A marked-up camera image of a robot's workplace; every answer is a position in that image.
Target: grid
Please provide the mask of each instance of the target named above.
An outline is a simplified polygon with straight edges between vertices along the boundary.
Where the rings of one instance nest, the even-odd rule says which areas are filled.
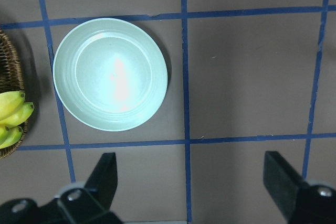
[[[143,20],[163,20],[163,19],[180,19],[182,22],[182,50],[183,50],[183,94],[184,94],[184,139],[181,140],[165,140],[165,141],[139,141],[139,142],[119,142],[119,143],[89,143],[89,144],[70,144],[67,126],[63,111],[63,106],[56,94],[57,108],[62,129],[64,144],[61,145],[33,145],[21,146],[19,151],[30,150],[65,150],[69,167],[69,175],[71,182],[75,182],[75,171],[72,163],[71,150],[78,148],[105,148],[105,147],[127,147],[127,146],[154,146],[154,145],[184,145],[185,146],[185,172],[186,172],[186,209],[187,221],[192,221],[192,205],[191,205],[191,161],[190,147],[191,144],[211,144],[211,143],[227,143],[227,142],[253,142],[253,141],[273,141],[273,140],[292,140],[305,139],[306,146],[304,149],[304,159],[302,164],[302,176],[306,177],[309,163],[310,144],[314,138],[330,138],[336,137],[336,133],[321,133],[314,134],[314,110],[318,93],[318,82],[320,76],[320,68],[322,61],[323,40],[325,33],[325,24],[327,21],[328,12],[335,12],[336,5],[328,5],[329,0],[323,0],[322,6],[307,6],[307,7],[276,7],[276,8],[258,8],[258,9],[241,9],[241,10],[218,10],[212,12],[188,12],[187,0],[181,0],[180,13],[165,13],[156,16],[149,15],[123,15],[111,16],[113,18],[123,19],[129,22]],[[80,17],[80,18],[60,18],[49,19],[46,11],[45,0],[39,0],[42,20],[33,22],[7,23],[2,24],[4,29],[17,28],[32,28],[43,27],[47,40],[50,65],[53,65],[54,50],[52,48],[52,36],[50,27],[58,25],[81,24],[93,18],[100,17]],[[206,138],[206,139],[191,139],[190,136],[190,111],[189,111],[189,87],[188,87],[188,20],[192,18],[210,18],[210,17],[231,17],[231,16],[252,16],[252,15],[272,15],[272,14],[289,14],[289,13],[320,13],[321,24],[319,30],[319,38],[317,41],[318,52],[316,55],[316,63],[314,77],[312,83],[311,102],[309,110],[309,123],[307,125],[306,134],[295,135],[262,135],[262,136],[244,136],[244,137],[223,137],[223,138]]]

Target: yellow banana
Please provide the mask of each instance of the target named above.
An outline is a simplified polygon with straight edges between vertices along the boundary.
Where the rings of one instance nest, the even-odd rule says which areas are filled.
[[[9,134],[9,128],[7,126],[0,125],[0,144],[2,144],[5,141],[8,134]]]
[[[3,119],[0,121],[0,125],[7,125],[9,128],[12,128],[14,126],[17,126],[30,117],[34,110],[34,105],[32,102],[25,102],[22,104],[22,106],[17,109],[17,111],[10,115],[9,117]]]
[[[0,149],[9,147],[21,139],[23,134],[23,130],[21,127],[14,127],[9,130],[9,134],[7,135],[5,141],[0,145]]]
[[[0,120],[13,114],[25,101],[25,94],[21,91],[0,93]]]

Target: brown basket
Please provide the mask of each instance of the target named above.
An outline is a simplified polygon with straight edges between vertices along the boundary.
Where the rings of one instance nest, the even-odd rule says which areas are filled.
[[[20,60],[12,42],[0,28],[0,93],[18,90],[25,92]],[[23,129],[20,141],[0,149],[0,159],[9,156],[21,145],[28,131],[28,122],[20,126]]]

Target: vertical blue line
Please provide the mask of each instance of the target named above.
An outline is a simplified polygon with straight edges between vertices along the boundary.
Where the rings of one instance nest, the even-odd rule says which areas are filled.
[[[313,131],[313,124],[314,124],[314,113],[315,113],[315,103],[317,99],[317,92],[319,86],[319,77],[321,71],[321,63],[322,63],[322,47],[325,35],[325,24],[327,22],[327,13],[328,13],[328,2],[329,0],[323,0],[322,5],[322,13],[321,13],[321,25],[319,31],[319,41],[318,41],[318,52],[316,55],[316,63],[315,63],[315,71],[314,71],[314,79],[313,79],[313,87],[312,87],[312,94],[311,94],[311,101],[310,101],[310,110],[309,110],[309,122],[307,127],[307,134],[312,134]],[[303,166],[302,166],[302,176],[303,178],[307,177],[308,172],[308,164],[309,164],[309,154],[310,154],[310,144],[311,138],[306,140],[306,145],[304,149],[304,157],[303,157]]]
[[[189,113],[189,73],[188,73],[188,19],[187,0],[181,0],[182,22],[182,65],[183,65],[183,97],[184,97],[184,139],[185,148],[185,189],[187,221],[192,222],[191,204],[191,164],[190,164],[190,113]]]
[[[52,49],[53,39],[51,37],[49,19],[48,19],[48,14],[47,14],[47,9],[46,9],[46,2],[45,2],[45,0],[39,0],[39,3],[40,3],[42,20],[43,20],[43,27],[44,27],[44,31],[45,31],[45,35],[46,35],[46,39],[47,39],[47,47],[48,47],[50,65],[51,65],[51,68],[52,68],[53,63],[54,63],[54,52],[53,52],[53,49]],[[64,141],[66,155],[67,155],[70,180],[73,183],[73,182],[76,181],[76,178],[75,178],[74,165],[73,165],[73,162],[72,162],[71,149],[70,149],[70,144],[69,144],[67,127],[66,127],[66,123],[65,123],[63,106],[62,106],[61,101],[58,98],[58,95],[56,95],[56,92],[55,92],[55,96],[56,96],[58,115],[59,115],[62,134],[63,134],[63,141]]]

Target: round plate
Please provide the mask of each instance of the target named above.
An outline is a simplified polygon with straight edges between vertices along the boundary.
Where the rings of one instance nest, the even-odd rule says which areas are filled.
[[[146,122],[167,90],[167,68],[154,40],[113,18],[90,20],[70,31],[57,49],[53,75],[67,110],[104,131]]]

